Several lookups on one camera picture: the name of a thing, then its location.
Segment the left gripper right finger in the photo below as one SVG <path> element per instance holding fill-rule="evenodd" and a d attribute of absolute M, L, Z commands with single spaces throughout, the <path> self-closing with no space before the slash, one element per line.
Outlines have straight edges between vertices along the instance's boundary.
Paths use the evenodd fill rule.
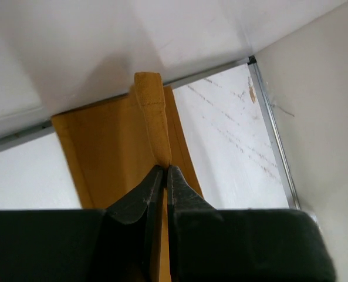
<path fill-rule="evenodd" d="M 210 259 L 205 255 L 206 233 L 212 221 L 224 221 L 221 213 L 185 180 L 178 166 L 167 171 L 168 239 L 172 281 L 211 281 Z"/>

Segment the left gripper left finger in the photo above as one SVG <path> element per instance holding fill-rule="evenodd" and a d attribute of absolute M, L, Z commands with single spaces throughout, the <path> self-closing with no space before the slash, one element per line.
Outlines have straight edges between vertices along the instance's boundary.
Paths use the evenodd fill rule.
<path fill-rule="evenodd" d="M 109 281 L 158 281 L 164 170 L 144 179 L 106 210 L 102 273 Z"/>

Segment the brown trousers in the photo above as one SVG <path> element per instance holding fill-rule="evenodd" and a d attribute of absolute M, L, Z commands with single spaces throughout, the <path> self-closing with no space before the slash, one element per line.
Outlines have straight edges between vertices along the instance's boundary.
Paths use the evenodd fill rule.
<path fill-rule="evenodd" d="M 56 115 L 59 136 L 81 205 L 103 212 L 87 281 L 102 273 L 105 214 L 135 188 L 153 166 L 164 170 L 158 281 L 172 281 L 168 239 L 167 171 L 178 166 L 187 183 L 202 191 L 184 138 L 173 90 L 159 73 L 137 72 L 128 95 Z"/>

